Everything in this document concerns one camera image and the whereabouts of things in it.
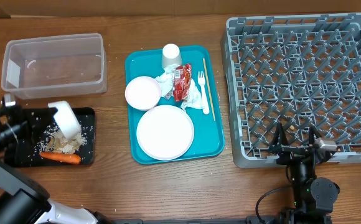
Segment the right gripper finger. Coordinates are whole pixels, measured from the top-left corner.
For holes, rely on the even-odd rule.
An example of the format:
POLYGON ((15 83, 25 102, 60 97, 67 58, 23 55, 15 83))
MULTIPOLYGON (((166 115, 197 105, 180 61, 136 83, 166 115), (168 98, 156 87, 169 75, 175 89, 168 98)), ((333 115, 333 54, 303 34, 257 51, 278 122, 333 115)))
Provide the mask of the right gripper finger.
POLYGON ((313 145, 315 143, 315 140, 321 137, 322 137, 321 133, 317 130, 317 128, 313 124, 311 124, 309 126, 308 144, 313 145))
POLYGON ((282 123, 278 122, 276 125, 276 130, 270 148, 280 148, 281 146, 288 146, 288 145, 289 142, 287 140, 283 125, 282 123))

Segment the white bowl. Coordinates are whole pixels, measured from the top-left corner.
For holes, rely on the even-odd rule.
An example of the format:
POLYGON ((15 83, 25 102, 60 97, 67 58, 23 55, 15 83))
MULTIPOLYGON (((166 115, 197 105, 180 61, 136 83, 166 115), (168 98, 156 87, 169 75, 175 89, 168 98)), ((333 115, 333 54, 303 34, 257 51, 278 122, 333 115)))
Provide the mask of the white bowl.
POLYGON ((48 107, 57 109, 54 120, 66 139, 73 139, 81 132, 80 123, 67 101, 49 103, 48 107))
POLYGON ((147 111, 158 104, 161 98, 161 87, 154 78, 136 77, 127 84, 124 95, 131 107, 147 111))

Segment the orange carrot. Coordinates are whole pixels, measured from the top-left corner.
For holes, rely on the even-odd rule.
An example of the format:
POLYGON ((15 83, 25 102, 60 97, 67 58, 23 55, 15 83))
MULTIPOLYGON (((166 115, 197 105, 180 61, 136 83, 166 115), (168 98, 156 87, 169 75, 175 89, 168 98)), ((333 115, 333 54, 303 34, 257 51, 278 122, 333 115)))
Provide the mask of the orange carrot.
POLYGON ((53 161, 64 162, 68 164, 80 164, 81 157, 76 154, 61 154, 54 152, 41 152, 40 156, 45 159, 50 159, 53 161))

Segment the white napkin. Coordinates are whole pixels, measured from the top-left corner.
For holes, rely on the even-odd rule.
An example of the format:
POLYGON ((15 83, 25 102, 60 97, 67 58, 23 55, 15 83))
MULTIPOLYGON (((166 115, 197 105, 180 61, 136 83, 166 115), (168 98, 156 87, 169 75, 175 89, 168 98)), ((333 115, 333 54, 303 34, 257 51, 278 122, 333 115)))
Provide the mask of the white napkin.
MULTIPOLYGON (((161 87, 161 97, 169 100, 173 96, 174 90, 174 75, 173 70, 180 65, 170 65, 164 69, 164 73, 155 78, 161 87)), ((189 88, 189 94, 185 100, 180 101, 180 107, 185 111, 186 108, 193 108, 202 110, 202 97, 201 93, 196 87, 195 81, 192 78, 189 88)))

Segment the red snack wrapper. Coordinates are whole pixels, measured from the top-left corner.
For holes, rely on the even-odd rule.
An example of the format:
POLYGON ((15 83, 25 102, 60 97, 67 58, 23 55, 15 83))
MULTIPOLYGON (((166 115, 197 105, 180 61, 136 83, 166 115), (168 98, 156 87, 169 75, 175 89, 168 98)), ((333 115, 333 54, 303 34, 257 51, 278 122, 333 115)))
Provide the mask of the red snack wrapper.
POLYGON ((175 102, 180 102, 187 98, 192 79, 192 65, 187 63, 180 65, 173 70, 174 75, 174 90, 173 96, 175 102))

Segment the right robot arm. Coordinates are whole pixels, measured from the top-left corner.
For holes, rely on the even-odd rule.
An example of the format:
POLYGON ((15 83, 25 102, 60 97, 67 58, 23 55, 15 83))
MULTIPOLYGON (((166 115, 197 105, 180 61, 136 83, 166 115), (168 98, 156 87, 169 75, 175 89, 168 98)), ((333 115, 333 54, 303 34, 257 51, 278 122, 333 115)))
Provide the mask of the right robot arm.
POLYGON ((286 166, 286 177, 293 190, 294 207, 279 213, 278 223, 331 223, 339 186, 316 175, 316 166, 327 162, 336 153, 337 144, 325 138, 313 126, 309 127, 307 144, 292 146, 281 123, 276 125, 268 149, 278 155, 276 163, 286 166))

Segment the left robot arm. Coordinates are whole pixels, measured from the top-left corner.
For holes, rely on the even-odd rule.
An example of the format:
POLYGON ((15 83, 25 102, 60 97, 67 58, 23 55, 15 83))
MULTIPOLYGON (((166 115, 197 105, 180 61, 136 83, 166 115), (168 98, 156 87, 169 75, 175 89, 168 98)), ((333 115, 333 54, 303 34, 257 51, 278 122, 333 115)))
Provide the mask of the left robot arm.
MULTIPOLYGON (((2 105, 0 152, 19 152, 22 141, 37 142, 52 122, 66 136, 74 137, 80 132, 76 116, 65 101, 42 109, 2 105)), ((0 223, 110 223, 99 212, 54 202, 43 186, 1 161, 0 188, 4 191, 0 196, 0 223)))

